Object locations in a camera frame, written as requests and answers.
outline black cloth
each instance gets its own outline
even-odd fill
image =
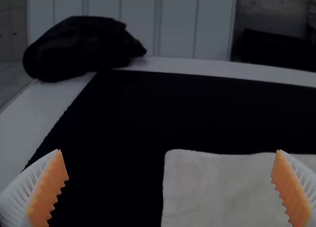
[[[316,153],[316,90],[210,76],[106,71],[26,167],[61,149],[69,181],[50,227],[161,222],[165,153]]]
[[[126,67],[147,51],[125,28],[111,18],[67,18],[27,48],[23,66],[31,77],[48,82]]]

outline white floor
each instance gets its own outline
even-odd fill
[[[22,63],[0,64],[0,112],[18,95],[30,82]]]
[[[219,76],[316,88],[316,73],[241,63],[152,57],[121,70]],[[0,191],[21,172],[93,76],[90,73],[59,83],[36,81],[0,114]]]

